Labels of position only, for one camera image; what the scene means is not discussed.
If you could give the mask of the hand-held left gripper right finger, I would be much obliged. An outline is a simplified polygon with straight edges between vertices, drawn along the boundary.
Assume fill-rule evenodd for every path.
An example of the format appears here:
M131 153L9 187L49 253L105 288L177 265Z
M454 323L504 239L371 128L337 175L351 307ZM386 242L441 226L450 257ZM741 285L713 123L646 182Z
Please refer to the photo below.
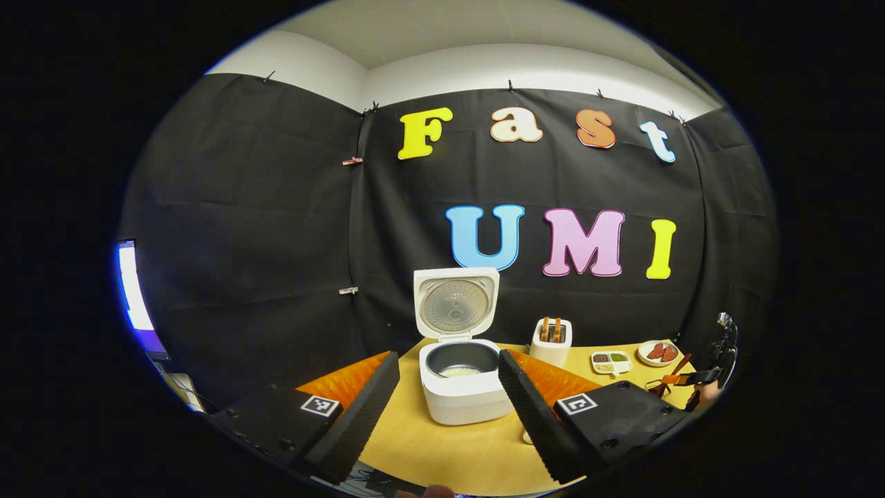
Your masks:
M499 379L551 478L566 484L632 461L693 422L639 385L595 384L515 350Z

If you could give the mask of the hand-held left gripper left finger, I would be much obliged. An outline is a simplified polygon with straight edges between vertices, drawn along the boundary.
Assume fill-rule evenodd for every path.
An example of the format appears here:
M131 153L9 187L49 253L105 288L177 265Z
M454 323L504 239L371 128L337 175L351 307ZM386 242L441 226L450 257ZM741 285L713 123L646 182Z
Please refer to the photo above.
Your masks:
M350 476L400 378L383 352L310 382L276 382L212 415L215 427L281 468L339 484Z

